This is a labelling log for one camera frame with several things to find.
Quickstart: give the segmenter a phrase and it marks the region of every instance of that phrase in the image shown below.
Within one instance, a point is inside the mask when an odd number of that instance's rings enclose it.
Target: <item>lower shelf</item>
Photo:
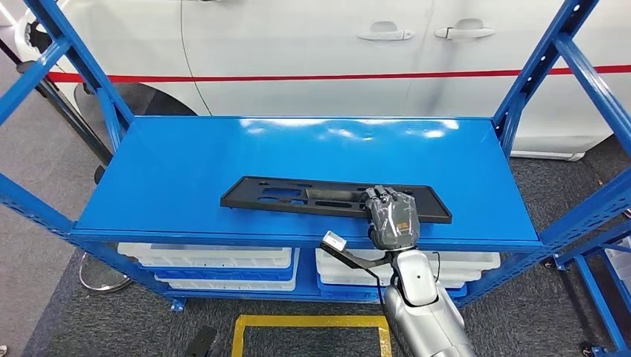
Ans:
[[[169,289],[166,293],[171,297],[182,298],[225,298],[252,300],[290,300],[290,301],[326,301],[337,303],[376,303],[376,300],[340,300],[321,296],[318,287],[316,255],[313,249],[301,249],[296,272],[295,289],[290,292],[253,292],[243,290],[180,290]],[[458,298],[466,294],[466,285],[461,289],[447,289],[449,296]]]

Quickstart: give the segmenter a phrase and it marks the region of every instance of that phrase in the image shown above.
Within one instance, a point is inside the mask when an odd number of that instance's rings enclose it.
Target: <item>gray carpet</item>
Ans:
[[[628,163],[618,143],[610,139],[583,161],[513,159],[510,165],[532,220],[540,229],[596,190],[599,177],[607,181]],[[76,266],[72,264],[62,283],[75,281]],[[594,260],[590,265],[599,283],[610,286],[600,262]],[[180,357],[204,325],[219,330],[213,356],[228,356],[234,319],[240,314],[380,313],[378,306],[360,304],[191,299],[184,313],[173,314],[165,300],[140,286],[111,295],[92,294],[76,283],[61,290],[72,290],[72,294],[55,321],[48,346],[40,341],[37,349],[33,341],[28,346],[32,354],[26,356]],[[559,273],[535,266],[466,306],[462,313],[480,356],[580,356],[578,344],[583,340],[611,346],[575,271]],[[618,318],[627,336],[631,335],[624,324],[628,316]],[[246,329],[244,355],[378,356],[376,342],[376,333],[370,329],[257,327]],[[401,356],[394,339],[391,343],[394,355]]]

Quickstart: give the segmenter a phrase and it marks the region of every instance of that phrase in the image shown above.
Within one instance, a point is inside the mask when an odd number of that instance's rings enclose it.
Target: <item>black plastic panel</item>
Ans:
[[[368,218],[362,196],[366,188],[373,186],[375,184],[244,176],[223,194],[221,205],[253,210]],[[384,186],[414,197],[419,222],[452,222],[452,214],[430,186]]]

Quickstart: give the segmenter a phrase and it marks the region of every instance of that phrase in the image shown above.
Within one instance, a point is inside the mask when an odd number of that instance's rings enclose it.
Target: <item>black cable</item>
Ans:
[[[438,271],[436,271],[436,279],[434,280],[434,283],[437,283],[438,278],[441,276],[441,254],[437,251],[433,251],[432,254],[438,255]]]
[[[379,305],[381,305],[381,311],[383,312],[383,317],[385,318],[385,322],[388,324],[388,328],[392,331],[394,340],[397,342],[397,345],[399,346],[399,350],[401,350],[401,353],[405,357],[409,357],[408,353],[406,352],[406,349],[403,348],[403,344],[401,343],[401,340],[399,339],[399,335],[397,334],[398,330],[395,331],[394,329],[392,329],[392,325],[390,325],[390,321],[388,320],[388,314],[385,311],[385,304],[383,303],[383,296],[381,295],[381,280],[370,269],[364,268],[364,270],[366,270],[366,272],[369,273],[372,277],[377,279],[377,294],[379,294]]]

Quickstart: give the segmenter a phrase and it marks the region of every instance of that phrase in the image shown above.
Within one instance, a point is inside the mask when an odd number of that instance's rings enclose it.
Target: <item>metal stand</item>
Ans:
[[[65,54],[100,102],[116,160],[76,222],[5,176],[0,176],[0,202],[167,298],[175,310],[183,309],[187,297],[330,301],[316,284],[313,249],[322,235],[333,230],[347,239],[348,248],[371,248],[363,219],[220,207],[221,195],[241,176],[433,187],[453,220],[421,223],[422,249],[512,253],[500,268],[468,283],[467,295],[455,298],[459,306],[631,204],[627,168],[537,233],[507,164],[521,112],[560,56],[631,153],[629,115],[572,42],[597,0],[563,3],[494,116],[405,119],[134,116],[54,0],[25,2],[53,44],[0,99],[0,123]],[[130,124],[122,144],[117,116]],[[437,135],[423,134],[428,132]],[[410,158],[419,151],[432,154]],[[405,170],[360,169],[375,163]],[[173,289],[106,242],[297,247],[296,287],[291,292]]]
[[[618,275],[614,271],[614,268],[604,251],[604,249],[612,249],[631,254],[631,249],[613,244],[624,237],[628,237],[630,234],[631,220],[627,220],[626,222],[609,229],[607,232],[597,235],[588,242],[583,243],[582,245],[562,255],[555,255],[554,257],[557,269],[559,270],[566,270],[567,265],[572,262],[575,263],[578,271],[580,272],[580,276],[585,282],[585,286],[587,287],[589,294],[592,296],[596,309],[598,310],[600,317],[603,319],[607,332],[609,333],[609,337],[615,345],[616,351],[609,352],[603,350],[601,347],[595,347],[597,350],[591,351],[595,356],[622,356],[622,352],[627,353],[626,356],[631,356],[631,351],[620,333],[618,325],[616,324],[613,315],[609,310],[600,289],[598,288],[598,284],[596,284],[596,280],[594,279],[592,272],[589,270],[586,260],[592,256],[600,256],[602,258],[604,265],[611,274],[614,284],[622,297],[627,311],[631,314],[631,295],[623,282],[618,278]]]

